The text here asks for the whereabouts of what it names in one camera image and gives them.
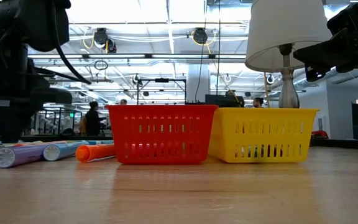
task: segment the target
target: purple marker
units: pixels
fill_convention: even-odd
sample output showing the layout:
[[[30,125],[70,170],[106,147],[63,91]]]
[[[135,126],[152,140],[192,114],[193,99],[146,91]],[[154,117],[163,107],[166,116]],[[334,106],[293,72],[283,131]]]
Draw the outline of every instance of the purple marker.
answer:
[[[11,168],[42,159],[48,144],[0,148],[0,168]]]

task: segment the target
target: person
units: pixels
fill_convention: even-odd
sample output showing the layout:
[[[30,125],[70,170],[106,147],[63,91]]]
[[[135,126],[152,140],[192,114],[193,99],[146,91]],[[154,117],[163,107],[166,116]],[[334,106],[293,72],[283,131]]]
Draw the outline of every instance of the person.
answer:
[[[253,102],[253,104],[254,104],[254,108],[263,108],[262,107],[262,104],[264,103],[264,99],[263,98],[261,98],[261,97],[256,97],[255,99],[254,99],[254,102]]]
[[[106,119],[106,118],[99,118],[98,114],[98,102],[92,101],[89,103],[89,106],[91,107],[89,111],[85,115],[86,123],[85,123],[85,129],[86,129],[86,135],[87,136],[98,136],[100,133],[100,121]]]
[[[127,105],[127,100],[125,100],[125,99],[122,99],[120,102],[119,102],[119,104],[120,105]]]

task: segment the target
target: white lampshade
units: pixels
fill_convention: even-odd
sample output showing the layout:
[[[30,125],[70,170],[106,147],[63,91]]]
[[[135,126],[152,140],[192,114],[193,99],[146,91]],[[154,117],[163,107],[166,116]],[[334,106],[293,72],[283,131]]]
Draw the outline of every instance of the white lampshade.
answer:
[[[280,72],[278,46],[293,43],[293,51],[332,37],[321,0],[254,0],[251,9],[246,66],[260,72]],[[290,66],[302,62],[290,54]]]

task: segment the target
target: lamp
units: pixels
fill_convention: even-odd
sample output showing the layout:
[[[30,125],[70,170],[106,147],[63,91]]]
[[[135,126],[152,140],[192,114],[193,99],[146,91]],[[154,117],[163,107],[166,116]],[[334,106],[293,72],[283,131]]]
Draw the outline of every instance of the lamp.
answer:
[[[248,36],[246,66],[259,72],[281,72],[280,108],[299,108],[293,86],[294,69],[303,63],[292,50],[328,40],[321,0],[254,0]]]

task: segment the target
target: wooden table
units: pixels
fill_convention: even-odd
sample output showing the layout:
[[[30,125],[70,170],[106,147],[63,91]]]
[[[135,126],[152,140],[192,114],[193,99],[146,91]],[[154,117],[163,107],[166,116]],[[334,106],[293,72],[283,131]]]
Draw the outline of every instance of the wooden table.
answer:
[[[358,223],[358,150],[302,164],[120,166],[74,158],[0,169],[3,223]]]

